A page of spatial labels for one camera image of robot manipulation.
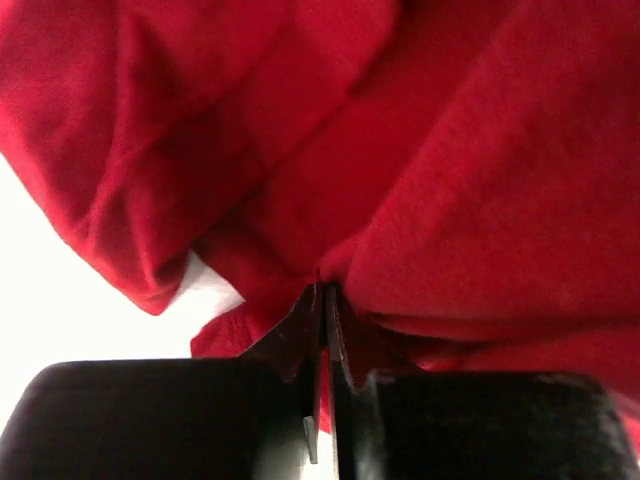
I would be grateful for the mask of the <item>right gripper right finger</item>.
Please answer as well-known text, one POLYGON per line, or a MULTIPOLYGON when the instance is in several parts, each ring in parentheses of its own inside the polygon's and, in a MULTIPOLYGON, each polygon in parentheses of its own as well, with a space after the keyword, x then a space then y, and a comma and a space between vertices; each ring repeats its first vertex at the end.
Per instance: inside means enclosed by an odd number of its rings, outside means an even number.
POLYGON ((324 290, 339 479, 635 479, 609 394, 565 372, 427 372, 324 290))

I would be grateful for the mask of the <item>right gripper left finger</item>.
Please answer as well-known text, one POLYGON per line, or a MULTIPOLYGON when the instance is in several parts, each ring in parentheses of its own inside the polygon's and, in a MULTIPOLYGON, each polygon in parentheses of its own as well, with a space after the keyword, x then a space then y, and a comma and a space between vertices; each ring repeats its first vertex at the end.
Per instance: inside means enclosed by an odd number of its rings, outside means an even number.
POLYGON ((320 289, 234 358, 51 365, 1 436, 5 479, 299 479, 318 460, 320 289))

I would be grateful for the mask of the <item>dark red t shirt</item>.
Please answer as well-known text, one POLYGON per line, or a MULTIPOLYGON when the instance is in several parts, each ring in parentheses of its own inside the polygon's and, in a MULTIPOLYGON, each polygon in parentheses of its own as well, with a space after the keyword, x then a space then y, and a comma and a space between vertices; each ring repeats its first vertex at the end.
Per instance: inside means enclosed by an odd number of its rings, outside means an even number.
POLYGON ((162 313, 190 253, 256 342, 336 282, 426 370, 597 378, 639 431, 635 1, 5 1, 1 151, 162 313))

